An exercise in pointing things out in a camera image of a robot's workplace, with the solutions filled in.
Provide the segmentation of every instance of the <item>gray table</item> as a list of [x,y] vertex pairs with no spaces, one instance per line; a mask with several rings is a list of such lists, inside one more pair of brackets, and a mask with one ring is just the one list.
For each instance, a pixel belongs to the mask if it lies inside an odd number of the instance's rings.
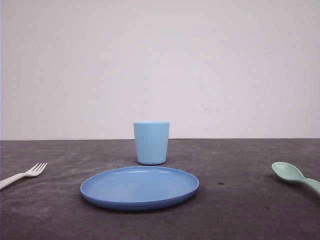
[[79,187],[139,165],[133,140],[2,141],[1,179],[48,166],[0,192],[1,240],[316,239],[320,197],[279,180],[276,161],[320,180],[320,139],[170,140],[162,166],[197,176],[197,194],[164,209],[115,211],[90,204]]

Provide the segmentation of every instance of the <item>white fork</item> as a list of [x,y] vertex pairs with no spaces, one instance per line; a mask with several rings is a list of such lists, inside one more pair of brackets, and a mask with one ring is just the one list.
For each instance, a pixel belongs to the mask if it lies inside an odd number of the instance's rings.
[[43,172],[43,170],[45,169],[46,166],[47,166],[47,163],[37,163],[36,165],[34,165],[31,169],[29,169],[26,172],[17,173],[16,175],[10,176],[10,177],[0,181],[0,190],[5,188],[9,184],[12,184],[13,182],[15,182],[19,179],[22,179],[24,177],[33,178],[33,177],[38,176],[39,174],[41,174]]

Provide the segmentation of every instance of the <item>plate rim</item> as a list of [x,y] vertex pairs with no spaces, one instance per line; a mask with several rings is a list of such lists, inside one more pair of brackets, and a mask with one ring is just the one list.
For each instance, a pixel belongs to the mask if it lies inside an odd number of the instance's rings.
[[[173,171],[178,171],[178,172],[183,172],[184,174],[187,174],[187,175],[190,175],[193,179],[196,180],[196,186],[194,189],[192,189],[191,191],[187,192],[186,194],[183,194],[183,195],[179,195],[179,196],[175,196],[175,197],[170,197],[170,198],[165,198],[165,199],[158,199],[158,200],[147,200],[147,201],[109,201],[109,200],[105,200],[105,199],[100,199],[100,198],[95,198],[95,197],[91,197],[87,194],[85,194],[84,190],[83,190],[83,185],[89,181],[91,178],[94,178],[98,175],[102,175],[102,174],[105,174],[107,172],[113,172],[113,171],[116,171],[116,170],[120,170],[120,169],[132,169],[132,168],[160,168],[160,169],[171,169]],[[89,199],[92,199],[92,200],[95,200],[95,201],[100,201],[100,202],[104,202],[104,203],[114,203],[114,204],[143,204],[143,203],[155,203],[155,202],[160,202],[160,201],[169,201],[169,200],[174,200],[174,199],[177,199],[177,198],[181,198],[183,196],[186,196],[186,195],[189,195],[191,193],[194,193],[198,188],[199,188],[199,185],[200,185],[200,181],[199,179],[194,176],[193,174],[189,173],[189,172],[186,172],[186,171],[183,171],[183,170],[180,170],[180,169],[176,169],[176,168],[173,168],[173,167],[166,167],[166,166],[125,166],[125,167],[119,167],[119,168],[114,168],[114,169],[110,169],[110,170],[107,170],[107,171],[103,171],[103,172],[100,172],[100,173],[97,173],[89,178],[87,178],[85,181],[83,181],[83,183],[81,184],[80,186],[80,192],[81,194],[86,197],[86,198],[89,198]]]

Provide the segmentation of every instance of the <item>cup rim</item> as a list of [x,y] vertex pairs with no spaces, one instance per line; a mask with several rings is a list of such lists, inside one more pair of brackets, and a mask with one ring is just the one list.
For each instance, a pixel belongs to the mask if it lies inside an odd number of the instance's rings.
[[135,121],[133,124],[169,124],[168,121]]

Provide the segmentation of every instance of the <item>spoon handle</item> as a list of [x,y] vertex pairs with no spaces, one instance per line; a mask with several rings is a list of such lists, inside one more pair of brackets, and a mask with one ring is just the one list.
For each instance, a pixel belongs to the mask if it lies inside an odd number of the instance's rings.
[[311,187],[313,190],[315,190],[319,195],[320,195],[320,182],[311,179],[311,178],[306,178],[303,181],[304,184],[308,185]]

